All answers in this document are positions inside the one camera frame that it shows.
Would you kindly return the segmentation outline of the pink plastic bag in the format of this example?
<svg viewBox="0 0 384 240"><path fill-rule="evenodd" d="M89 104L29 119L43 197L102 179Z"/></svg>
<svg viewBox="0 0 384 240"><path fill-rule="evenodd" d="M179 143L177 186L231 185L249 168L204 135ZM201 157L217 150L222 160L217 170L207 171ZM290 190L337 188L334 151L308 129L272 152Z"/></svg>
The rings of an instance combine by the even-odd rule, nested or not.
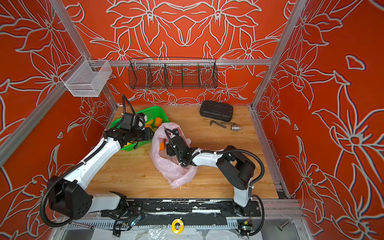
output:
<svg viewBox="0 0 384 240"><path fill-rule="evenodd" d="M191 140L186 138L181 130L181 127L176 123L163 123L155 131L152 139L152 146L150 150L150 157L156 169L168 181L172 189L179 188L180 186L190 183L196 175L198 168L189 166L182 167L177 157L168 156L166 150L161 150L161 143L167 139L165 129L178 130L183 140L186 141L188 147L191 146Z"/></svg>

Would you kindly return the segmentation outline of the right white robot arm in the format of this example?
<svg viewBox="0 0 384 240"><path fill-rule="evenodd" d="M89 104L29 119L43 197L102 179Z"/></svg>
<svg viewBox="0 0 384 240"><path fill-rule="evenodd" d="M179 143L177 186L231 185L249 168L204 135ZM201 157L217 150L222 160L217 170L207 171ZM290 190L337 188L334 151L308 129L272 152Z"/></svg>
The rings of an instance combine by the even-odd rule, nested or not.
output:
<svg viewBox="0 0 384 240"><path fill-rule="evenodd" d="M265 174L263 162L255 154L227 146L224 150L210 151L192 148L178 130L165 130L166 151L169 157L176 157L184 169L198 166L217 168L234 188L232 201L200 200L202 206L193 204L189 212L199 214L219 214L222 219L243 217L238 223L236 233L241 237L251 237L259 232L265 221L265 208L259 196L252 193L253 185Z"/></svg>

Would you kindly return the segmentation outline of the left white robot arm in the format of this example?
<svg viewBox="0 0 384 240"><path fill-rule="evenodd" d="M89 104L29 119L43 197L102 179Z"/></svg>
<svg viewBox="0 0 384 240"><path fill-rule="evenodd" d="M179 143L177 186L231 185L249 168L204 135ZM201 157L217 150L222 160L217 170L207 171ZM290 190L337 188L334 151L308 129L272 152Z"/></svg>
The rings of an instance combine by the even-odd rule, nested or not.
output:
<svg viewBox="0 0 384 240"><path fill-rule="evenodd" d="M153 138L154 131L146 126L147 120L144 113L124 111L121 120L103 131L99 143L78 164L49 179L40 205L40 217L45 225L59 228L88 213L123 212L128 208L123 194L113 192L92 196L86 189L99 170L121 148L127 144L137 148L140 142Z"/></svg>

